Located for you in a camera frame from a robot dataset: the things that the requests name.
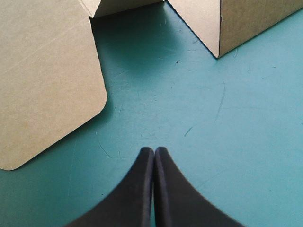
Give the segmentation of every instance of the cardboard panel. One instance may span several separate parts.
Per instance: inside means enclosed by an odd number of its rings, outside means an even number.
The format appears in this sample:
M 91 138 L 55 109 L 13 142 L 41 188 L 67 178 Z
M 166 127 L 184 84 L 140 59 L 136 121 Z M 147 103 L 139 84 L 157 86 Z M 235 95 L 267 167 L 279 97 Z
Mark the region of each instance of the cardboard panel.
M 169 0 L 207 48 L 219 56 L 220 0 Z
M 222 0 L 220 56 L 303 7 L 303 0 Z
M 98 114 L 106 91 L 76 0 L 0 8 L 0 168 L 18 168 Z

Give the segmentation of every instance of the cardboard box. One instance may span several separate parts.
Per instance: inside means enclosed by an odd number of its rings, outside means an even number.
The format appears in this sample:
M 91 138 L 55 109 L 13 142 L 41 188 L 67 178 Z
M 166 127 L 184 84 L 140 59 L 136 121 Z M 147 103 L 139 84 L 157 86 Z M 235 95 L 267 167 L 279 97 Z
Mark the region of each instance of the cardboard box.
M 218 58 L 303 7 L 303 0 L 169 0 Z

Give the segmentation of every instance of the teal surface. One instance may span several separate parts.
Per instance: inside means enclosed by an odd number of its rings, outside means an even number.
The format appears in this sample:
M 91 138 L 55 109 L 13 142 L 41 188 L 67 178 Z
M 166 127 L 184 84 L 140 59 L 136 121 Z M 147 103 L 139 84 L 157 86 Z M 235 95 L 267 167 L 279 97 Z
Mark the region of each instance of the teal surface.
M 219 60 L 167 3 L 94 20 L 93 30 L 107 105 L 19 170 L 0 171 L 1 227 L 70 222 L 143 146 L 166 146 L 239 222 L 302 226 L 303 11 Z

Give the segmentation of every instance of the cardboard flap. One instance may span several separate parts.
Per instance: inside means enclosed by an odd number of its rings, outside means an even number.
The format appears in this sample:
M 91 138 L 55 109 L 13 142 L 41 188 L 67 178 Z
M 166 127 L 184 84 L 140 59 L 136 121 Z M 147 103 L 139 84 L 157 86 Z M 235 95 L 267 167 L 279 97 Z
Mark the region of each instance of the cardboard flap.
M 12 170 L 98 114 L 107 95 L 78 1 L 5 1 L 0 29 L 0 168 Z
M 219 57 L 220 0 L 169 0 L 207 48 Z

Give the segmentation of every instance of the scratch mark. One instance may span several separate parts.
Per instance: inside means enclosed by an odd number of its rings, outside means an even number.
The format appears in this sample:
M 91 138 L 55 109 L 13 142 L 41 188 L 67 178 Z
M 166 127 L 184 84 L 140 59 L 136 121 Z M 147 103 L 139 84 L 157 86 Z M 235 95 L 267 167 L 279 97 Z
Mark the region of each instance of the scratch mark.
M 73 152 L 72 152 L 71 166 L 70 166 L 70 175 L 69 175 L 69 179 L 68 179 L 67 197 L 70 196 L 70 190 L 71 190 L 71 171 L 72 171 L 72 166 L 73 166 L 74 159 L 75 159 L 76 144 L 77 144 L 77 139 L 75 140 L 74 149 L 73 149 Z
M 208 89 L 208 90 L 210 90 L 210 87 L 209 86 L 202 86 L 201 89 Z
M 104 154 L 107 156 L 107 158 L 113 158 L 113 157 L 111 157 L 111 156 L 107 153 L 107 151 L 102 147 L 102 145 L 101 145 L 101 143 L 100 143 L 99 140 L 98 140 L 98 144 L 99 144 L 101 150 L 103 150 Z
M 174 49 L 172 49 L 172 48 L 168 48 L 168 47 L 163 47 L 165 50 L 168 50 L 168 51 L 170 51 L 170 52 L 175 52 L 175 50 Z
M 106 150 L 102 147 L 102 145 L 101 145 L 101 143 L 100 143 L 100 141 L 98 140 L 98 137 L 97 137 L 97 132 L 96 132 L 96 138 L 97 138 L 97 142 L 98 142 L 98 144 L 99 144 L 99 147 L 101 148 L 101 150 L 104 152 L 104 154 L 107 156 L 107 158 L 113 158 L 113 157 L 111 157 L 107 152 L 106 152 Z
M 72 30 L 73 28 L 75 28 L 77 25 L 79 25 L 80 23 L 82 23 L 84 20 L 87 20 L 87 18 L 84 18 L 83 20 L 79 21 L 77 24 L 71 26 L 70 28 L 68 28 L 66 31 L 60 33 L 58 36 L 56 36 L 54 39 L 50 40 L 47 43 L 42 44 L 40 47 L 38 47 L 35 51 L 33 51 L 32 53 L 30 53 L 29 55 L 25 56 L 23 59 L 21 59 L 20 61 L 18 61 L 16 64 L 14 64 L 12 67 L 10 67 L 8 70 L 1 72 L 0 75 L 4 75 L 6 73 L 8 73 L 9 71 L 13 70 L 14 68 L 16 68 L 17 66 L 19 66 L 21 63 L 23 63 L 25 60 L 27 60 L 28 58 L 30 58 L 31 56 L 33 56 L 34 54 L 36 54 L 37 52 L 39 52 L 41 49 L 51 45 L 54 41 L 56 41 L 57 39 L 59 39 L 60 37 L 62 37 L 64 34 L 68 33 L 70 30 Z
M 222 173 L 224 173 L 225 171 L 228 171 L 229 169 L 224 169 L 218 173 L 216 173 L 215 175 L 211 176 L 210 178 L 208 178 L 207 180 L 203 181 L 200 186 L 198 188 L 200 188 L 201 186 L 203 186 L 204 184 L 206 184 L 207 182 L 215 179 L 216 177 L 218 177 L 219 175 L 221 175 Z
M 193 127 L 194 127 L 194 126 L 192 126 L 192 127 L 190 127 L 190 128 L 188 129 L 188 131 L 184 134 L 184 137 L 187 136 L 187 134 L 193 129 Z
M 224 90 L 223 90 L 221 102 L 220 102 L 220 105 L 219 105 L 219 108 L 218 108 L 218 111 L 217 111 L 216 119 L 214 120 L 214 124 L 216 124 L 216 122 L 217 122 L 217 120 L 218 120 L 218 118 L 219 118 L 219 114 L 220 114 L 220 112 L 221 112 L 222 105 L 223 105 L 223 102 L 224 102 L 224 99 L 225 99 L 226 84 L 225 84 L 224 80 L 223 80 L 223 85 L 224 85 Z
M 254 106 L 233 106 L 233 107 L 226 107 L 222 108 L 223 110 L 265 110 L 265 111 L 279 111 L 279 110 L 274 110 L 274 109 L 267 109 L 267 108 L 262 108 L 262 107 L 254 107 Z
M 120 157 L 119 159 L 122 159 L 122 160 L 135 160 L 136 157 Z
M 238 56 L 238 48 L 236 49 L 236 53 L 234 54 L 233 58 L 236 58 Z
M 266 77 L 262 77 L 262 79 L 267 79 L 267 78 L 270 78 L 272 77 L 273 75 L 269 75 L 269 76 L 266 76 Z
M 120 107 L 119 116 L 120 116 L 120 114 L 121 114 L 122 109 L 123 109 L 123 104 L 122 104 L 121 107 Z

